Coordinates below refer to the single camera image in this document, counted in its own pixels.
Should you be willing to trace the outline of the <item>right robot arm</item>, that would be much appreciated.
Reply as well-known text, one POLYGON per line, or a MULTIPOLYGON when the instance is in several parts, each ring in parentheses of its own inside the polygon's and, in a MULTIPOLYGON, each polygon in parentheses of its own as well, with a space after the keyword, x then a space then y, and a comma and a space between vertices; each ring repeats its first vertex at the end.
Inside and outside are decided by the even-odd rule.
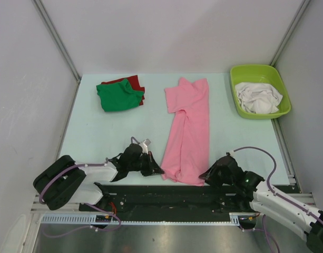
POLYGON ((294 199, 252 171, 243 171, 230 155, 217 160, 199 178, 216 188, 233 186, 239 210, 266 215, 298 235, 312 252, 323 252, 323 210, 294 199))

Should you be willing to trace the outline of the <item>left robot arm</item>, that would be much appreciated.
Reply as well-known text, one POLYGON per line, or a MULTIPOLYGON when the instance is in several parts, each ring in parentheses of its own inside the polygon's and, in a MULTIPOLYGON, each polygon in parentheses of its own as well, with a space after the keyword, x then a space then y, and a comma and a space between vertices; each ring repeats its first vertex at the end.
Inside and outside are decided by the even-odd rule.
POLYGON ((34 179, 33 187, 39 202, 50 210, 80 203, 102 211, 111 199, 105 183, 120 181, 133 171, 144 177, 164 174, 149 151, 147 140, 131 143, 122 153, 102 163, 77 163, 70 155, 63 155, 34 179))

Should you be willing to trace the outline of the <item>green plastic basin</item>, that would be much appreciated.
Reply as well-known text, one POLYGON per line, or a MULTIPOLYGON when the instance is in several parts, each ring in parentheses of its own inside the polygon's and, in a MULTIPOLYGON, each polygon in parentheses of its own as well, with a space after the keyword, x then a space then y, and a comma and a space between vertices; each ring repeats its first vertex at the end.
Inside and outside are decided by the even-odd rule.
POLYGON ((230 85, 237 112, 242 118, 252 120, 266 120, 279 118, 291 110, 290 98, 279 72, 270 65, 244 64, 236 65, 230 70, 230 85), (237 98, 235 86, 242 82, 271 84, 281 95, 278 112, 270 114, 255 114, 241 108, 237 98))

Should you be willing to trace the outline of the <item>pink t shirt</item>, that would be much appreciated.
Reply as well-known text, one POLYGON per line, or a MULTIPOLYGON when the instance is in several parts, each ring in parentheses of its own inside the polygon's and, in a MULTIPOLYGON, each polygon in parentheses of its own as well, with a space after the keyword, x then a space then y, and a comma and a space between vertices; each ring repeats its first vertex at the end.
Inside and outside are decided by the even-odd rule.
POLYGON ((161 162, 163 178, 201 187, 204 180, 199 176, 209 168, 208 81, 182 77, 178 86, 164 90, 168 113, 174 118, 161 162))

